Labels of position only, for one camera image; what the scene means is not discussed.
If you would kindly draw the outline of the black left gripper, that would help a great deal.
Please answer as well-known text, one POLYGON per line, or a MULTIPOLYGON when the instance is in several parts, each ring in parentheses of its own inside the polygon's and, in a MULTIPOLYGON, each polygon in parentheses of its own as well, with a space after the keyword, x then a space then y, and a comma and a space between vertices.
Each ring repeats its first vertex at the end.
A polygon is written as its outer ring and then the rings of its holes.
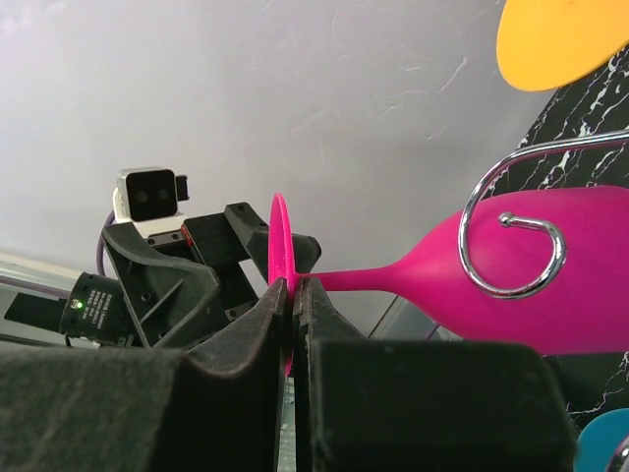
POLYGON ((285 202, 272 202, 267 220, 248 203, 229 205, 224 214, 227 219, 189 218, 147 238, 131 222, 104 228, 115 275, 78 278, 60 333, 101 345, 190 347, 257 302, 240 266, 247 257, 264 280, 295 280, 321 256, 316 238, 292 231, 285 202))

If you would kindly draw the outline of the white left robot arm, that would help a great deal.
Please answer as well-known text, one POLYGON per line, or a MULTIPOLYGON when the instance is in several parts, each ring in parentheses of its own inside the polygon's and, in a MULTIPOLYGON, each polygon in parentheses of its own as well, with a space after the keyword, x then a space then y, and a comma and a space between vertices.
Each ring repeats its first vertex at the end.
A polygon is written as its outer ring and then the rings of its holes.
POLYGON ((265 281, 268 225, 247 203, 220 213, 113 223, 99 247, 115 275, 1 259, 1 320, 75 345, 189 349, 250 311, 259 297, 241 267, 265 281))

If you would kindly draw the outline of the orange wine glass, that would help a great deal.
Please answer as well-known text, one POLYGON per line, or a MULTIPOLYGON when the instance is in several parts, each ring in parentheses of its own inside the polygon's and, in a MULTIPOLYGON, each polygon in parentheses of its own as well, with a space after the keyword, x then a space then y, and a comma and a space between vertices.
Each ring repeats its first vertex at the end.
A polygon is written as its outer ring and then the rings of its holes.
POLYGON ((523 91, 569 85, 628 45, 625 0, 504 4, 496 36, 502 78, 523 91))

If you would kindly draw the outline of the pink wine glass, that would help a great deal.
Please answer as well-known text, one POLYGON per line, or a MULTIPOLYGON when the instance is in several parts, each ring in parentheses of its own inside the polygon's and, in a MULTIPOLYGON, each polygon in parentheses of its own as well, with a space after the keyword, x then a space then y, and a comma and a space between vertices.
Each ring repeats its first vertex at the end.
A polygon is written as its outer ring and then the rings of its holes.
POLYGON ((488 283, 531 282, 552 252, 539 231, 499 225, 504 211, 548 221, 567 243, 558 276, 519 300, 490 296, 466 275, 453 214, 398 262, 380 268, 323 272, 328 291, 384 291, 419 307, 468 339, 516 342, 544 355, 623 352, 628 347, 628 192, 615 186, 530 190, 481 201, 469 227, 475 270, 488 283))

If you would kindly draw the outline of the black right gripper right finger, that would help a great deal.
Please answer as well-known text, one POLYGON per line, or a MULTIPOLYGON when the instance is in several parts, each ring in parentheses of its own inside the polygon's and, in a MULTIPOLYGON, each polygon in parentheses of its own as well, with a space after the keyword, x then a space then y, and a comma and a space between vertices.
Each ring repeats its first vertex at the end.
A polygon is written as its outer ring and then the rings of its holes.
POLYGON ((321 283, 294 301, 301 471, 569 471, 558 382, 517 344, 369 339, 321 283))

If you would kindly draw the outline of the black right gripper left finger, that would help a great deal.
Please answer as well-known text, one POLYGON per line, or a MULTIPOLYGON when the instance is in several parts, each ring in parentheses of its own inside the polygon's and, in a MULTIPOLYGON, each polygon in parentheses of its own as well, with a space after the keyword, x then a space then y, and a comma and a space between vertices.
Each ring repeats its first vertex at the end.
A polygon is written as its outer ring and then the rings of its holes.
POLYGON ((272 471, 287 289, 191 351, 1 354, 5 471, 272 471))

